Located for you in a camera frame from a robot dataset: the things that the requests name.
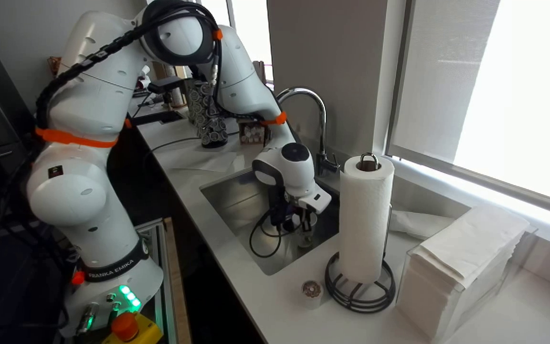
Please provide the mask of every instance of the kitchen sink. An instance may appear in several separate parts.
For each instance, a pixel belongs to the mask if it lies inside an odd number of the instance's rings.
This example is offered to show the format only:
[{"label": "kitchen sink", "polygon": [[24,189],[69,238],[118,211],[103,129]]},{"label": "kitchen sink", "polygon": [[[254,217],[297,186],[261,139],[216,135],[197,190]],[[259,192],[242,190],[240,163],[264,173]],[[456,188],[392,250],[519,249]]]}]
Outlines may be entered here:
[{"label": "kitchen sink", "polygon": [[[270,276],[292,264],[293,261],[338,233],[338,194],[327,185],[319,183],[319,186],[332,196],[332,201],[318,215],[310,245],[300,247],[298,243],[301,242],[301,238],[296,233],[292,233],[282,237],[277,253],[268,258],[254,255],[249,248],[249,235],[254,225],[269,209],[268,185],[258,181],[254,173],[250,171],[214,185],[203,187],[201,192],[216,209],[222,220],[226,222],[262,272]],[[268,218],[264,222],[264,229],[267,233],[276,233]],[[260,229],[257,229],[254,233],[252,241],[254,250],[262,255],[273,252],[277,247],[277,242],[277,238],[267,237]]]}]

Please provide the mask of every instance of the window sill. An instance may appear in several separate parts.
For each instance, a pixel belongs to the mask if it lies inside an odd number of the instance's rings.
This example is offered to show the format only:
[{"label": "window sill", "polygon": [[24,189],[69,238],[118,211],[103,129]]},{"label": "window sill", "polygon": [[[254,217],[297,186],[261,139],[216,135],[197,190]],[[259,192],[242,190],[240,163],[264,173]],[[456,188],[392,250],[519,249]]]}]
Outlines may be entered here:
[{"label": "window sill", "polygon": [[508,209],[539,229],[536,233],[538,237],[550,241],[550,211],[410,161],[390,160],[397,177],[469,207],[491,203]]}]

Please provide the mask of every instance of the countertop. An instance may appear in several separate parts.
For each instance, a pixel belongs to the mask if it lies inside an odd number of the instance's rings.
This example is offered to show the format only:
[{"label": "countertop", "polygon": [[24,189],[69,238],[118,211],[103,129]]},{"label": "countertop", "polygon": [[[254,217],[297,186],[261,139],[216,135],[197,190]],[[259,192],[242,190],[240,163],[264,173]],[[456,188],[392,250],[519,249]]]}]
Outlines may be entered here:
[{"label": "countertop", "polygon": [[[130,113],[136,103],[129,107]],[[139,116],[160,111],[145,107]],[[237,131],[227,122],[229,132]],[[139,126],[150,148],[170,141],[194,137],[196,129],[186,120]],[[211,249],[238,299],[264,339],[272,344],[287,343],[426,343],[425,337],[395,309],[361,315],[350,312],[325,296],[322,305],[310,311],[297,302],[301,284],[309,279],[323,281],[328,259],[338,251],[338,236],[332,237],[283,270],[265,275],[249,253],[234,237],[225,222],[207,201],[201,188],[228,179],[251,168],[260,146],[241,146],[236,135],[222,152],[235,152],[236,158],[226,172],[175,169],[181,150],[204,151],[199,140],[163,147],[155,157],[177,192],[181,202]],[[416,239],[391,233],[386,249],[399,284],[404,255],[417,245]],[[520,270],[502,291],[465,323],[450,339],[450,344],[550,342],[550,283],[526,270]]]}]

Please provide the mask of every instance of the white wall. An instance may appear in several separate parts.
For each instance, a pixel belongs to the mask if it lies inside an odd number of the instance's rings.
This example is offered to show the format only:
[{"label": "white wall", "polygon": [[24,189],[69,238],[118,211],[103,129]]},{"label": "white wall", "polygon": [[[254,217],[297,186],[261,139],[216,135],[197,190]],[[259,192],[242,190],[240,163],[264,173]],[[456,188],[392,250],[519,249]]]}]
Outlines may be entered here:
[{"label": "white wall", "polygon": [[[373,150],[375,142],[382,151],[390,114],[381,103],[391,104],[391,61],[400,47],[384,38],[386,10],[397,7],[388,27],[397,22],[401,28],[404,0],[268,0],[267,6],[275,93],[291,86],[315,90],[327,106],[328,146],[335,151],[357,155]],[[383,83],[382,60],[393,68]],[[381,91],[387,93],[378,99]],[[283,107],[302,138],[318,139],[317,107],[310,99],[291,98]]]},{"label": "white wall", "polygon": [[61,56],[85,11],[134,18],[145,0],[0,0],[0,60],[30,111],[52,80],[46,59]]}]

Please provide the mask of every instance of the faucet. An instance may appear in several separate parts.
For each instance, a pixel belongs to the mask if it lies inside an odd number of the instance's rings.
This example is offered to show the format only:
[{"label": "faucet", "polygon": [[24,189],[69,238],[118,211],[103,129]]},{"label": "faucet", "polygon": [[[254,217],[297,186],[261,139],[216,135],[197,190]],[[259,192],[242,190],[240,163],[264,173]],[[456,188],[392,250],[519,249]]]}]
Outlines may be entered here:
[{"label": "faucet", "polygon": [[317,169],[317,175],[323,176],[324,171],[336,172],[340,165],[337,163],[337,158],[333,154],[332,158],[334,162],[328,160],[326,153],[326,106],[317,93],[306,87],[289,87],[277,94],[277,102],[282,104],[286,99],[297,94],[304,94],[310,96],[315,104],[319,107],[319,152],[315,156],[315,168]]}]

